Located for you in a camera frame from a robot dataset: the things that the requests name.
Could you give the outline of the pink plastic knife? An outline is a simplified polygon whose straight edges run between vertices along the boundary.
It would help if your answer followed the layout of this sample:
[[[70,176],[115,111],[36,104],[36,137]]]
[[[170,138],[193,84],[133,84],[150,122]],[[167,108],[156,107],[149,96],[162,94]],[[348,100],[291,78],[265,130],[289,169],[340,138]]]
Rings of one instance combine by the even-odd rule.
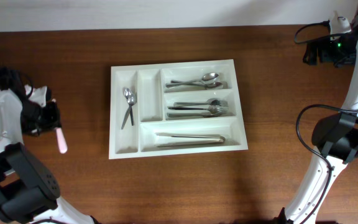
[[[57,135],[57,144],[58,144],[58,150],[60,151],[61,154],[65,154],[68,151],[68,146],[67,146],[67,142],[66,139],[64,137],[64,133],[63,133],[63,129],[62,129],[62,124],[60,121],[60,113],[57,113],[58,118],[57,118],[57,126],[55,128],[55,132]]]

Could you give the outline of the small steel teaspoon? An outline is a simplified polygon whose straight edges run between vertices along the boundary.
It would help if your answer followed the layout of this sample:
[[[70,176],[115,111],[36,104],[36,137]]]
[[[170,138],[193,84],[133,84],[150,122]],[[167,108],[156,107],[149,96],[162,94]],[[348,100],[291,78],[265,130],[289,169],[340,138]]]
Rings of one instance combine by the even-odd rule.
[[[122,125],[121,125],[121,129],[124,129],[126,123],[127,123],[127,120],[128,118],[131,119],[131,125],[133,126],[134,125],[134,114],[133,114],[133,109],[132,107],[137,103],[137,98],[135,96],[135,94],[133,93],[130,93],[127,97],[127,103],[129,105],[125,115],[124,115],[124,119],[123,119],[123,122],[122,122]]]
[[[130,93],[133,93],[133,92],[132,92],[129,88],[126,88],[126,89],[124,90],[124,96],[126,97],[126,99],[127,99],[128,95],[129,95]]]

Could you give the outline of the steel spoon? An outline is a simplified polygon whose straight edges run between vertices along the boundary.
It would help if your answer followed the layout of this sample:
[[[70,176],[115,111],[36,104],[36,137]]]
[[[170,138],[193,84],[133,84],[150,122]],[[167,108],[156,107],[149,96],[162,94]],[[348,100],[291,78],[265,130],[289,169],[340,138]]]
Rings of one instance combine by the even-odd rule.
[[[205,89],[223,89],[224,84],[221,82],[212,82],[210,84],[201,84],[201,83],[188,83],[188,86],[200,86]]]
[[[186,82],[179,82],[179,83],[167,83],[165,86],[167,88],[172,88],[175,86],[181,86],[181,85],[187,85],[187,84],[193,84],[193,83],[200,83],[202,85],[209,85],[215,82],[219,78],[219,74],[216,72],[207,73],[201,77],[199,80],[190,80]]]

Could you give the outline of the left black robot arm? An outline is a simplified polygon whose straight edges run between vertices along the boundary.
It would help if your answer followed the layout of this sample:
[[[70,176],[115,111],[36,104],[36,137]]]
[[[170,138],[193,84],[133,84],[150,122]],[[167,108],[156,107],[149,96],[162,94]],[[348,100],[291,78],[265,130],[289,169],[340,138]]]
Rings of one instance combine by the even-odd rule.
[[[52,172],[29,150],[24,135],[53,131],[67,152],[60,110],[47,86],[24,84],[19,71],[0,68],[0,221],[97,223],[68,203]]]

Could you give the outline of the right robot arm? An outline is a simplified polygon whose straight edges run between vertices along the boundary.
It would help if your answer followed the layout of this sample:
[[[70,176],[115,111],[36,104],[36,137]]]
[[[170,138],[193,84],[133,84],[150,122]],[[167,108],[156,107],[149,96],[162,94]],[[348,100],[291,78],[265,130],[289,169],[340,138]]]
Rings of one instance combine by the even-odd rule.
[[[293,200],[283,207],[273,223],[316,223],[323,200],[338,175],[354,159],[358,158],[358,5],[354,18],[334,14],[320,22],[329,35],[304,40],[306,51],[303,63],[316,65],[331,62],[338,68],[354,66],[346,99],[340,108],[322,104],[312,108],[334,111],[319,120],[314,127],[311,142],[305,148],[312,153],[308,170]]]

